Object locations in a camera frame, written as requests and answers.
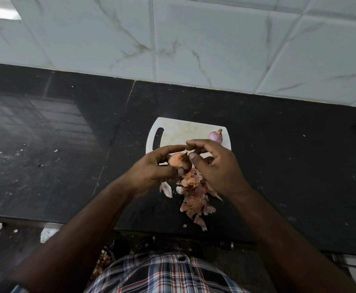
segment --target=person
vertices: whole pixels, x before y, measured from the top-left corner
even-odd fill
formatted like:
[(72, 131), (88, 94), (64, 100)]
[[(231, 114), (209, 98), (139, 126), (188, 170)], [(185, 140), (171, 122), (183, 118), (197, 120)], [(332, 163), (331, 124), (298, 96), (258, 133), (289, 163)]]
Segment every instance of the person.
[[(237, 208), (263, 254), (278, 292), (356, 292), (356, 284), (300, 235), (244, 179), (234, 154), (211, 140), (156, 149), (111, 182), (9, 277), (4, 292), (82, 292), (108, 234), (132, 199), (154, 184), (182, 175), (159, 166), (169, 154), (194, 150), (190, 160), (210, 186)], [(200, 153), (210, 152), (211, 160)], [(125, 256), (87, 289), (91, 292), (249, 292), (205, 261), (182, 253)]]

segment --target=left hand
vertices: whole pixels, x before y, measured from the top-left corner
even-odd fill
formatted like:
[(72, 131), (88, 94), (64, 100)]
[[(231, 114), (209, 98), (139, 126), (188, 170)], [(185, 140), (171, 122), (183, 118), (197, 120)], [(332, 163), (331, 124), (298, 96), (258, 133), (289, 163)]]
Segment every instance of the left hand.
[(159, 166), (169, 160), (169, 153), (185, 150), (185, 145), (160, 147), (144, 155), (120, 179), (130, 188), (132, 194), (144, 193), (152, 185), (169, 178), (183, 175), (183, 169), (176, 169), (170, 165)]

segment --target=right hand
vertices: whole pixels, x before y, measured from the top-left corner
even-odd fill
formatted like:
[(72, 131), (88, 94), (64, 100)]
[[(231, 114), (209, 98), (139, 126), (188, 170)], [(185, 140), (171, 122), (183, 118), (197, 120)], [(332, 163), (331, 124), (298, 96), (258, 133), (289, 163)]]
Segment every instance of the right hand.
[[(251, 189), (231, 150), (209, 139), (187, 141), (185, 149), (195, 149), (189, 158), (217, 193), (231, 197)], [(204, 159), (199, 155), (205, 152), (211, 153), (213, 158)]]

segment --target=tiled wall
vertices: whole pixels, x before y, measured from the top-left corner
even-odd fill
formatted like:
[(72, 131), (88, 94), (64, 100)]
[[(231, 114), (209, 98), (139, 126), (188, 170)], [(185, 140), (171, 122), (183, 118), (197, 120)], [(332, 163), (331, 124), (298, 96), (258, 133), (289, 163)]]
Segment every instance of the tiled wall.
[(356, 0), (11, 0), (0, 62), (356, 105)]

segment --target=forearm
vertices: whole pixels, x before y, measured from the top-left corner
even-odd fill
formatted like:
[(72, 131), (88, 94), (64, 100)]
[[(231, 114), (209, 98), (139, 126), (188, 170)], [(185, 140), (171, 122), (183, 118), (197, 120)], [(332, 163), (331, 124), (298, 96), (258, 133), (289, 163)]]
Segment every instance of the forearm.
[(356, 292), (356, 285), (256, 191), (231, 196), (252, 231), (275, 285), (295, 292)]
[(82, 292), (131, 195), (121, 179), (110, 183), (18, 266), (10, 279), (35, 292)]

